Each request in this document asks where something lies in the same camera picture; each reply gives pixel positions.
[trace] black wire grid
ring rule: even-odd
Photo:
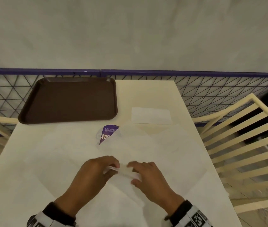
[[[261,97],[268,92],[268,77],[230,76],[151,76],[105,75],[117,80],[171,80],[192,117],[208,115],[234,104],[250,93]],[[17,118],[34,84],[44,77],[99,77],[99,75],[2,75],[0,74],[0,116]],[[248,104],[232,111],[221,121],[233,116]],[[3,124],[12,131],[13,124]]]

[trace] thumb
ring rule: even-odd
[[[136,186],[138,189],[140,189],[140,186],[141,186],[141,181],[139,181],[138,179],[133,179],[131,181],[131,184]]]
[[[117,171],[116,170],[109,170],[104,174],[105,181],[107,182],[113,175],[116,175]]]

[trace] sleeve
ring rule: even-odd
[[[29,218],[27,227],[66,227],[76,226],[75,218],[61,211],[54,202],[49,203],[42,212]]]
[[[188,200],[184,201],[162,226],[173,227],[213,227],[207,217]]]

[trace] purple sticker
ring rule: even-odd
[[[104,126],[103,130],[102,130],[101,137],[100,137],[99,144],[101,144],[104,140],[106,140],[108,137],[110,137],[114,133],[114,131],[116,131],[118,128],[119,128],[119,126],[112,125],[112,124]]]

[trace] person's left hand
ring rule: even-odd
[[[76,174],[68,190],[54,203],[66,214],[75,217],[78,211],[92,200],[105,186],[106,182],[117,173],[107,166],[119,168],[119,161],[113,156],[103,156],[86,161]]]

